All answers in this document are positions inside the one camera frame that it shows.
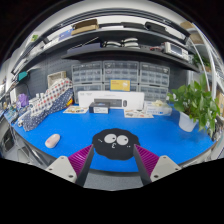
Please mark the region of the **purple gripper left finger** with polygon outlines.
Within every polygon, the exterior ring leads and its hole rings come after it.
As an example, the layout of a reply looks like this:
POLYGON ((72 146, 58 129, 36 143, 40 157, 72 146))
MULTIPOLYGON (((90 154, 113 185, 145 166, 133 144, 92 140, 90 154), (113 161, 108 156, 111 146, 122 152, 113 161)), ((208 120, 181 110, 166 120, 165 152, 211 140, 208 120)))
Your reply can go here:
POLYGON ((89 145, 68 157, 60 156, 49 167, 47 167, 46 170, 56 176, 83 187, 90 169, 93 155, 94 146, 89 145))

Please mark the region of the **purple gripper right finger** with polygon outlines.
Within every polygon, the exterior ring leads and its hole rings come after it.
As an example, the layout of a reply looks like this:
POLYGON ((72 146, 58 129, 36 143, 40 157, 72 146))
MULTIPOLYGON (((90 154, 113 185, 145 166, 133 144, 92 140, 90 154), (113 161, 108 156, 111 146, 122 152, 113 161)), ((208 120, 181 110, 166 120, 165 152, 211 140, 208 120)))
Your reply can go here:
POLYGON ((168 156, 157 156, 137 144, 133 147, 133 155, 143 185, 155 182, 181 169, 168 156))

